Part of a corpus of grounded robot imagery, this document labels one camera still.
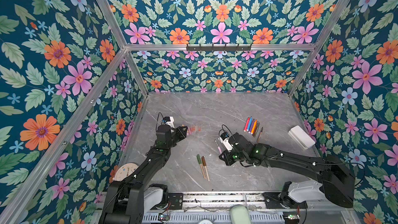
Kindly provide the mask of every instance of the blue marker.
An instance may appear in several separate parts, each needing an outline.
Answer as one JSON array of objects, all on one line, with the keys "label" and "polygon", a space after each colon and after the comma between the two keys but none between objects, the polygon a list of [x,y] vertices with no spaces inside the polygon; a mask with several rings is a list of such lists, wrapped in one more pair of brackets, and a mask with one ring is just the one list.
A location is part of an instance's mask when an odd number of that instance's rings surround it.
[{"label": "blue marker", "polygon": [[253,121],[253,118],[250,117],[250,120],[249,120],[249,123],[248,123],[248,127],[247,127],[247,129],[246,129],[246,132],[249,131],[249,128],[250,128],[250,125],[251,125],[251,122],[252,122],[252,121]]}]

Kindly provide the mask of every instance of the clock face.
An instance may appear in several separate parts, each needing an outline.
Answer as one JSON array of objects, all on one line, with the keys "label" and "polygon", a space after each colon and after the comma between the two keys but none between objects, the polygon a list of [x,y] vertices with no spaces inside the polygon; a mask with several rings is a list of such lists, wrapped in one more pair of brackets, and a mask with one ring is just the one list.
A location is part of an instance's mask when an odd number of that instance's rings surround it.
[{"label": "clock face", "polygon": [[137,168],[138,168],[137,164],[127,163],[117,170],[113,180],[122,181],[124,178],[130,176]]}]

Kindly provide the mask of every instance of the teal floral wallpaper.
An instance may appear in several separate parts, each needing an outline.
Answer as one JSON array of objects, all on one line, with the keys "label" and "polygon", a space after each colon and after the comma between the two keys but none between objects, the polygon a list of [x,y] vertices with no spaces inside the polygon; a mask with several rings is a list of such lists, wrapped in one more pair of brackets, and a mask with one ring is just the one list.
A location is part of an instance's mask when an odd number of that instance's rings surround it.
[{"label": "teal floral wallpaper", "polygon": [[[109,0],[132,44],[311,43],[337,0]],[[340,34],[336,25],[333,33]]]},{"label": "teal floral wallpaper", "polygon": [[366,224],[396,223],[397,0],[351,0],[294,95],[323,156],[348,163]]},{"label": "teal floral wallpaper", "polygon": [[[95,0],[0,0],[0,8],[3,211],[119,48]],[[141,98],[123,61],[20,223],[89,223]]]}]

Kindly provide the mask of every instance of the red marker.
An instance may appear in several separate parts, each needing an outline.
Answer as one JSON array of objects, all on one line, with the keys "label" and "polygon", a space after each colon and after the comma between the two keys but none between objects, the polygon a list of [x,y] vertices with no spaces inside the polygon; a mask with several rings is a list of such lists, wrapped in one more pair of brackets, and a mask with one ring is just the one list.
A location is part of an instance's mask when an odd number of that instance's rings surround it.
[{"label": "red marker", "polygon": [[250,117],[248,117],[248,120],[246,120],[246,125],[245,125],[245,128],[243,129],[244,132],[246,132],[246,129],[248,128],[249,120],[250,120]]}]

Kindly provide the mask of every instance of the marble surface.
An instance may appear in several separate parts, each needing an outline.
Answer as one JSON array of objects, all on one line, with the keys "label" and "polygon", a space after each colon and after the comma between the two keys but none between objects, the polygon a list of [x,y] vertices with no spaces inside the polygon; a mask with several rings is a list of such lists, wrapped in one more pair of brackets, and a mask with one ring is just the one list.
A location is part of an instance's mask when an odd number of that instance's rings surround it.
[{"label": "marble surface", "polygon": [[[172,148],[166,165],[157,172],[151,183],[166,184],[169,191],[251,191],[281,190],[286,181],[301,182],[307,177],[278,168],[249,167],[239,163],[226,166],[218,159],[214,139],[221,125],[231,132],[243,134],[249,141],[254,138],[243,132],[249,116],[258,119],[264,127],[260,142],[281,150],[305,156],[317,156],[312,148],[303,151],[288,135],[288,131],[303,123],[293,102],[285,93],[168,93],[150,94],[137,138],[127,152],[127,161],[141,164],[156,139],[155,125],[158,112],[173,116],[175,126],[201,126]],[[196,155],[205,156],[210,182],[203,178]]]}]

